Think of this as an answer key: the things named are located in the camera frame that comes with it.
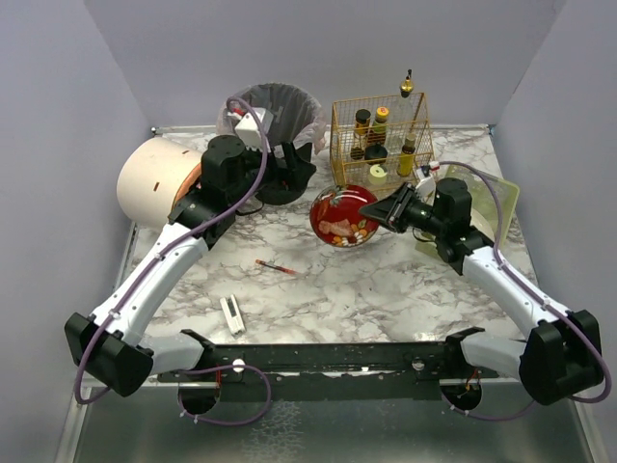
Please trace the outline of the green sauce bottle yellow cap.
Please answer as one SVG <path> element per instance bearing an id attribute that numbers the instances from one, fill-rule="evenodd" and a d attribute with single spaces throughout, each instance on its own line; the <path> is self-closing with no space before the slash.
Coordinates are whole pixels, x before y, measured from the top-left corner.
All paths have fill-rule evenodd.
<path id="1" fill-rule="evenodd" d="M 370 126 L 367 135 L 367 145 L 383 146 L 387 139 L 387 129 L 389 121 L 389 109 L 385 106 L 377 108 L 373 124 Z"/>

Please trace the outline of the cream cylindrical shaker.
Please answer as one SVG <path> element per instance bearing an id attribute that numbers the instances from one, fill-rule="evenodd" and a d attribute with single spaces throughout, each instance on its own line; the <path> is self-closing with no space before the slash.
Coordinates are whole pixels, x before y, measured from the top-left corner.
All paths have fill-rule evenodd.
<path id="1" fill-rule="evenodd" d="M 374 187 L 384 187 L 388 181 L 388 171 L 380 164 L 371 165 L 368 181 Z"/>

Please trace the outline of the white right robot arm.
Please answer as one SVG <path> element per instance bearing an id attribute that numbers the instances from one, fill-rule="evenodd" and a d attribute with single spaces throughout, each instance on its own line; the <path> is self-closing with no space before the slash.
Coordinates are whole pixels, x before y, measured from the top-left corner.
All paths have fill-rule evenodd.
<path id="1" fill-rule="evenodd" d="M 454 341 L 463 362 L 519 380 L 539 404 L 563 398 L 586 402 L 582 392 L 604 389 L 592 402 L 605 400 L 612 377 L 602 355 L 598 320 L 556 302 L 513 268 L 489 238 L 471 223 L 472 196 L 455 177 L 437 181 L 428 204 L 410 183 L 381 201 L 360 208 L 361 216 L 390 232 L 418 229 L 431 234 L 440 258 L 472 281 L 505 311 L 519 328 L 522 341 L 467 331 Z"/>

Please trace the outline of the pale green perforated basket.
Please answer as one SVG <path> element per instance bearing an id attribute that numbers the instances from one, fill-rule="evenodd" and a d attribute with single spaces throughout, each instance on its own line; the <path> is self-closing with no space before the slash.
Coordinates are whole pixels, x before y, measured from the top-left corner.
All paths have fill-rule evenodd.
<path id="1" fill-rule="evenodd" d="M 500 231 L 499 244 L 506 241 L 518 197 L 520 187 L 513 182 L 482 173 L 496 193 L 501 212 L 497 211 L 496 203 L 487 184 L 476 174 L 465 167 L 448 165 L 443 178 L 452 177 L 464 181 L 471 195 L 471 205 L 475 204 L 480 213 L 490 222 L 496 236 Z"/>

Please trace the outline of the small yellow label bottle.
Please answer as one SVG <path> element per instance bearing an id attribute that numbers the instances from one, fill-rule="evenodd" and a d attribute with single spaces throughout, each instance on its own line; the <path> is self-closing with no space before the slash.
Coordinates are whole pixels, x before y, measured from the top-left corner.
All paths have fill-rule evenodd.
<path id="1" fill-rule="evenodd" d="M 396 173 L 400 177 L 408 177 L 412 168 L 414 167 L 416 156 L 416 135 L 413 131 L 410 131 L 406 137 L 404 144 L 401 148 L 401 154 L 398 158 L 398 166 L 396 169 Z"/>

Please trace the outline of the clear oil bottle gold cap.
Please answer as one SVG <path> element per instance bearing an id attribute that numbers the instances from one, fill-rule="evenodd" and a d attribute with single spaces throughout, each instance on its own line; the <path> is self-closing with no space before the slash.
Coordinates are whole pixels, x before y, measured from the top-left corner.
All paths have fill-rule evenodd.
<path id="1" fill-rule="evenodd" d="M 394 156 L 400 152 L 408 130 L 407 124 L 414 118 L 412 98 L 414 88 L 413 71 L 409 68 L 406 76 L 399 84 L 398 93 L 389 95 L 384 99 L 385 106 L 389 110 L 384 146 L 388 150 L 389 156 Z"/>

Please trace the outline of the amber spice jar grey lid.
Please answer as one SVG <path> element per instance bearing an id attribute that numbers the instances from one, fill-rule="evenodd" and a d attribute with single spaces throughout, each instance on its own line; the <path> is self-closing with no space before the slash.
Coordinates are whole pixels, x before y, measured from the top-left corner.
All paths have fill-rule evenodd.
<path id="1" fill-rule="evenodd" d="M 350 150 L 352 160 L 361 160 L 364 157 L 366 137 L 370 126 L 371 113 L 367 109 L 360 109 L 355 114 L 353 145 Z"/>

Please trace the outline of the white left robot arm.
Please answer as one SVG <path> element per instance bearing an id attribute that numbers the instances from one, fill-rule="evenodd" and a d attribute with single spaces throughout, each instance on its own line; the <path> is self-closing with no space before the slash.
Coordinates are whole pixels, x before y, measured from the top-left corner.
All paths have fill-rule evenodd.
<path id="1" fill-rule="evenodd" d="M 311 142 L 282 143 L 282 157 L 269 144 L 263 123 L 253 134 L 218 135 L 201 156 L 198 177 L 168 215 L 156 244 L 119 288 L 89 316 L 74 313 L 65 325 L 78 367 L 74 396 L 85 373 L 120 396 L 134 394 L 153 374 L 191 370 L 207 342 L 192 331 L 144 341 L 147 326 L 181 277 L 234 223 L 236 211 L 254 195 L 269 205 L 290 204 L 308 186 L 316 168 Z"/>

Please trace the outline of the red floral small plate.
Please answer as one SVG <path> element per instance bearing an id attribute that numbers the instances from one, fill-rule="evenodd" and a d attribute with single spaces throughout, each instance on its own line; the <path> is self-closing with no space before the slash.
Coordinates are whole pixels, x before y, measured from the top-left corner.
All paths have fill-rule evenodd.
<path id="1" fill-rule="evenodd" d="M 313 201 L 309 211 L 309 221 L 315 235 L 324 243 L 340 248 L 352 248 L 362 245 L 372 238 L 379 229 L 376 222 L 361 217 L 359 209 L 377 201 L 375 195 L 358 185 L 334 186 L 324 189 Z M 339 237 L 324 234 L 318 230 L 322 220 L 337 222 L 347 219 L 354 230 L 354 235 Z"/>

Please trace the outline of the black lid glass jar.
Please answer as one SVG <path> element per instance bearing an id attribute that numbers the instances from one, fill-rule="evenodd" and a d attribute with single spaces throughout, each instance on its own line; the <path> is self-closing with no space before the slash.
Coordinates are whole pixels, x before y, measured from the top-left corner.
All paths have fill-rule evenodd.
<path id="1" fill-rule="evenodd" d="M 370 165 L 382 165 L 387 161 L 389 152 L 381 144 L 368 146 L 364 151 L 364 161 Z"/>

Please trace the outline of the cream round plate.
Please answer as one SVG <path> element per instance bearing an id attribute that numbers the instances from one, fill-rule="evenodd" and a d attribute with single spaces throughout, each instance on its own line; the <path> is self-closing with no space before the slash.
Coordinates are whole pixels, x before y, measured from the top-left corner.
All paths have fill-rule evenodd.
<path id="1" fill-rule="evenodd" d="M 470 224 L 486 235 L 491 241 L 495 240 L 495 232 L 490 222 L 480 213 L 475 204 L 472 204 L 470 210 Z"/>

